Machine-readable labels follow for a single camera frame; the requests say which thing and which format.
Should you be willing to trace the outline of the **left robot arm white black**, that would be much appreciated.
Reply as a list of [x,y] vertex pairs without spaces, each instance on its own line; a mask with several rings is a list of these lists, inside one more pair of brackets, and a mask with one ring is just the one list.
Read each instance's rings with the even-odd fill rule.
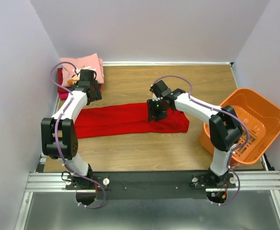
[[96,71],[80,69],[76,73],[79,79],[70,88],[57,85],[69,94],[65,103],[50,118],[43,118],[41,121],[42,152],[60,161],[72,177],[79,177],[86,183],[99,186],[93,179],[91,166],[78,153],[75,121],[86,105],[101,100],[102,97]]

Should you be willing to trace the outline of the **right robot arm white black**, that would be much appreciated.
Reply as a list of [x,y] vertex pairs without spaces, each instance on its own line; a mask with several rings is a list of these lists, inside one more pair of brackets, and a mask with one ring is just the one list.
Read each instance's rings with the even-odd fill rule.
[[195,97],[182,89],[171,90],[163,80],[150,87],[152,98],[147,101],[148,120],[159,121],[167,117],[167,111],[179,111],[192,115],[209,127],[210,141],[214,146],[213,160],[198,182],[205,187],[215,187],[225,182],[230,161],[243,134],[241,121],[233,107],[215,106]]

